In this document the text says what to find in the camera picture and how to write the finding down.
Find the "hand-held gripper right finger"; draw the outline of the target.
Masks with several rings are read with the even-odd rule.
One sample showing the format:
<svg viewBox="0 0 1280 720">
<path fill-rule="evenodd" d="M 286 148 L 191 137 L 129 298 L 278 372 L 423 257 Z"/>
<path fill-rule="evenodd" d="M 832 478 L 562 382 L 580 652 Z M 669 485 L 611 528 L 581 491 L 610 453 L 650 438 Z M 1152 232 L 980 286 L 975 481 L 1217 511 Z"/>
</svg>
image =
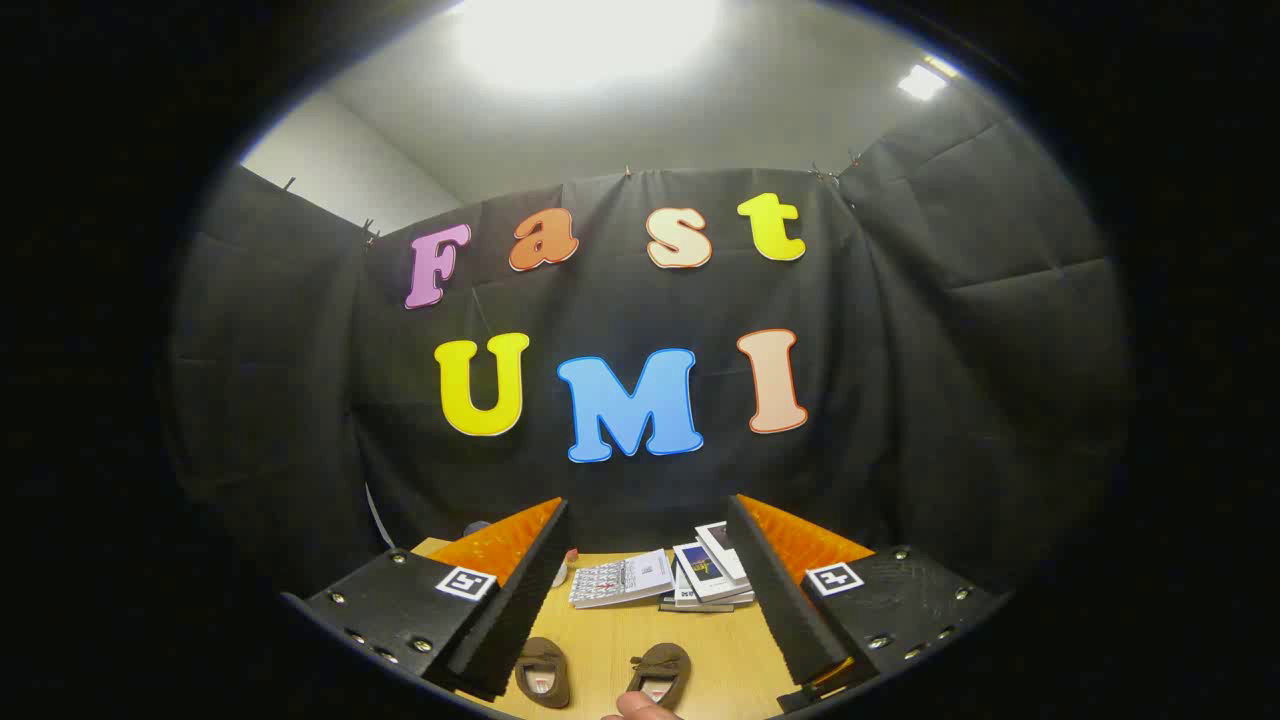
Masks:
<svg viewBox="0 0 1280 720">
<path fill-rule="evenodd" d="M 911 544 L 872 550 L 746 495 L 728 497 L 726 516 L 796 685 L 780 697 L 786 714 L 901 675 L 1009 602 Z"/>
</svg>

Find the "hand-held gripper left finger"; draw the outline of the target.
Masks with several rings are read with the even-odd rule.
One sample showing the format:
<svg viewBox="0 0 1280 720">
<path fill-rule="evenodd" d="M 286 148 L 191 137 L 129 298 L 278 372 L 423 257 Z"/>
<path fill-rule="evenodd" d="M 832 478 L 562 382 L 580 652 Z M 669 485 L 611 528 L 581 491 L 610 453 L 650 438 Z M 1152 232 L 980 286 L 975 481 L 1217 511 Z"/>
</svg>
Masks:
<svg viewBox="0 0 1280 720">
<path fill-rule="evenodd" d="M 392 548 L 284 600 L 394 676 L 492 701 L 506 693 L 570 548 L 567 509 L 554 497 L 429 553 Z"/>
</svg>

